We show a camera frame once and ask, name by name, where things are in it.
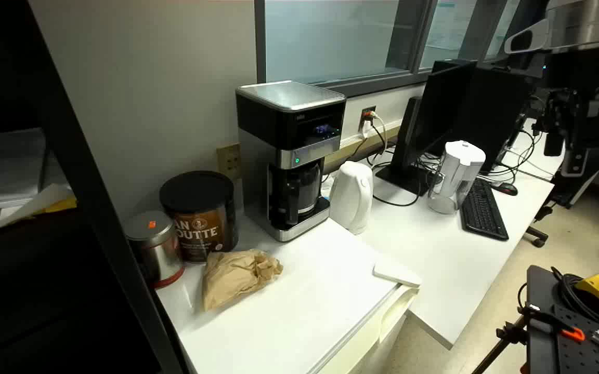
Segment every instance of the keyboard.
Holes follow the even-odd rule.
[[[501,211],[495,204],[491,186],[486,182],[476,180],[472,183],[460,213],[464,230],[507,242]]]

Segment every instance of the monitor stand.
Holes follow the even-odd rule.
[[[393,168],[390,164],[377,172],[378,180],[398,186],[400,189],[425,196],[435,183],[435,175],[420,167]]]

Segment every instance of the window frame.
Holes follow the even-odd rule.
[[[255,82],[266,82],[266,26],[264,26],[264,3],[253,0],[253,17],[255,17]],[[319,84],[320,88],[329,88],[342,92],[347,98],[369,95],[377,92],[398,90],[398,88],[411,88],[422,86],[428,77],[428,68],[420,66],[426,37],[430,32],[433,15],[438,0],[400,0],[395,28],[390,36],[393,43],[409,43],[411,49],[389,49],[386,53],[386,66],[405,68],[403,73],[389,73],[389,75],[375,75],[362,80],[347,80],[347,82],[326,82]],[[527,22],[528,13],[525,11],[533,0],[519,0],[516,15],[507,28],[507,36],[514,28],[517,28],[519,20]],[[500,20],[505,11],[507,0],[476,0],[472,11],[472,20],[468,23],[464,43],[460,49],[460,61],[476,61],[485,62],[488,43],[495,36]]]

